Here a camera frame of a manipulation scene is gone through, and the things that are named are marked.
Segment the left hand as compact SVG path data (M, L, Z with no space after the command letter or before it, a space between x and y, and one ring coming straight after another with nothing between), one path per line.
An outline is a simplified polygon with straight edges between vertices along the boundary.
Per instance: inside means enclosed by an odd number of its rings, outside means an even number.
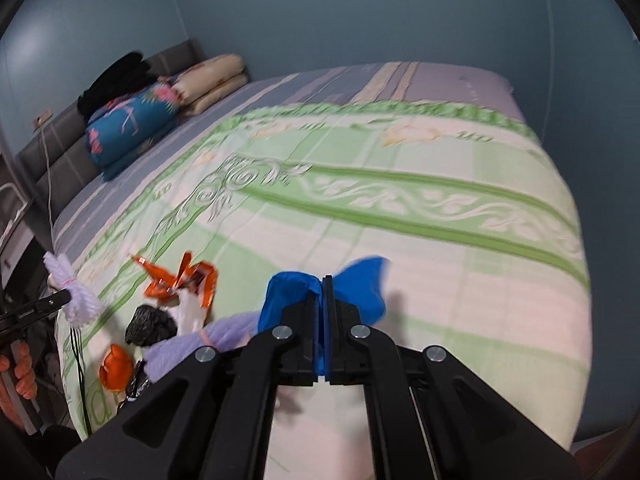
M17 383L15 385L16 392L26 401L32 401L37 396L37 384L36 375L32 369L32 357L29 353L29 346L24 341L14 341L12 344L12 354L14 356L15 364L12 365L10 360L6 356L1 357L1 371L7 372L13 370ZM6 386L0 386L1 396L1 411L9 419L12 424L19 430L24 431L25 426L18 416L17 411L13 406L9 393L6 391Z

